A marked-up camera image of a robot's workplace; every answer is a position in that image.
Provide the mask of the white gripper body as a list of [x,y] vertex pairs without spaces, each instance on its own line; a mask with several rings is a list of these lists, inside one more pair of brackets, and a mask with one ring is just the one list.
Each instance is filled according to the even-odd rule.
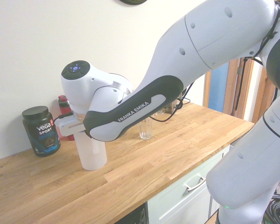
[[62,136],[69,136],[85,130],[83,122],[74,115],[60,115],[56,118],[54,124],[59,128]]

